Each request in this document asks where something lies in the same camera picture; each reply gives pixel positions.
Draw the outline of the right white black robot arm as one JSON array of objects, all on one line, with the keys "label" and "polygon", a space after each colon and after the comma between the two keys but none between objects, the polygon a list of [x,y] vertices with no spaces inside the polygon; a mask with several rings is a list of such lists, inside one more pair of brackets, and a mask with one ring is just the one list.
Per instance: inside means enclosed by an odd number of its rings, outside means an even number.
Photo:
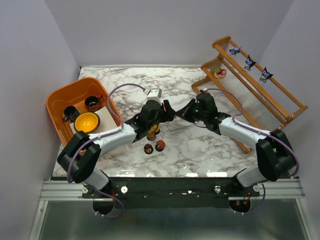
[{"label": "right white black robot arm", "polygon": [[237,140],[256,152],[257,164],[237,173],[236,181],[242,187],[260,182],[275,182],[292,168],[299,168],[299,161],[281,130],[262,130],[219,112],[214,98],[202,92],[175,114],[187,122],[203,122],[205,127],[217,135]]}]

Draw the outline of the black bat-eared figurine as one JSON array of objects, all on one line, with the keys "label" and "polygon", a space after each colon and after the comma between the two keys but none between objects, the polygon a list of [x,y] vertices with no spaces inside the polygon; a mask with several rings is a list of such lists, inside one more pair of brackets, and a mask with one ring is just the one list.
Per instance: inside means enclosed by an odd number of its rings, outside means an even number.
[{"label": "black bat-eared figurine", "polygon": [[264,83],[266,83],[267,80],[269,80],[271,77],[273,77],[273,74],[271,74],[271,73],[267,70],[267,68],[265,67],[265,68],[263,69],[263,71],[261,72],[261,76],[260,76],[259,80],[262,81],[262,82],[264,82]]}]

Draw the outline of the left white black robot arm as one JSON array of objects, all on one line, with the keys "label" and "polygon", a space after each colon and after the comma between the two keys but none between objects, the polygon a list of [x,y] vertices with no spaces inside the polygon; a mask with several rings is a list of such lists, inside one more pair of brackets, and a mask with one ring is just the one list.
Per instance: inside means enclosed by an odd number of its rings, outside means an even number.
[{"label": "left white black robot arm", "polygon": [[69,183],[86,183],[102,190],[110,179],[96,168],[100,155],[143,139],[156,124],[173,121],[175,114],[168,100],[161,104],[148,100],[141,111],[122,126],[102,133],[86,134],[79,131],[74,134],[57,162],[66,171]]}]

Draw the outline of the pink strawberry tart figurine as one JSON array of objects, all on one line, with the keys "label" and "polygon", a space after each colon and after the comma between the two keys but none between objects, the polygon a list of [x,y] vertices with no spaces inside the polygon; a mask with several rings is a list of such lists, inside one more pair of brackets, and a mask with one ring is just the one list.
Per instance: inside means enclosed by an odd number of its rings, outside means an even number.
[{"label": "pink strawberry tart figurine", "polygon": [[224,69],[224,68],[216,68],[215,71],[214,71],[214,77],[217,78],[218,80],[220,79],[224,79],[227,75],[227,70]]}]

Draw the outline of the purple small figurine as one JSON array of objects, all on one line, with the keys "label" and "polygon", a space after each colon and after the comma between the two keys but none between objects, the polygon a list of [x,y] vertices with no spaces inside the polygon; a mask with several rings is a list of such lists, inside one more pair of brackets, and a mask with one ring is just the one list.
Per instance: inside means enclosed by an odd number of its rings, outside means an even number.
[{"label": "purple small figurine", "polygon": [[238,53],[241,53],[241,46],[239,47],[232,47],[229,49],[229,52],[232,56],[235,56]]}]

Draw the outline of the black purple bow figurine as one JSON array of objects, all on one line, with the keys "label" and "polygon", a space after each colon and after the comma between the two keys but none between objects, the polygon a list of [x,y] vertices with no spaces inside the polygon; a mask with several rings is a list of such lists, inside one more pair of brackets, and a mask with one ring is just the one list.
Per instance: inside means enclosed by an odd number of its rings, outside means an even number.
[{"label": "black purple bow figurine", "polygon": [[256,64],[254,60],[251,59],[250,55],[247,56],[244,62],[244,69],[250,71],[251,68]]}]

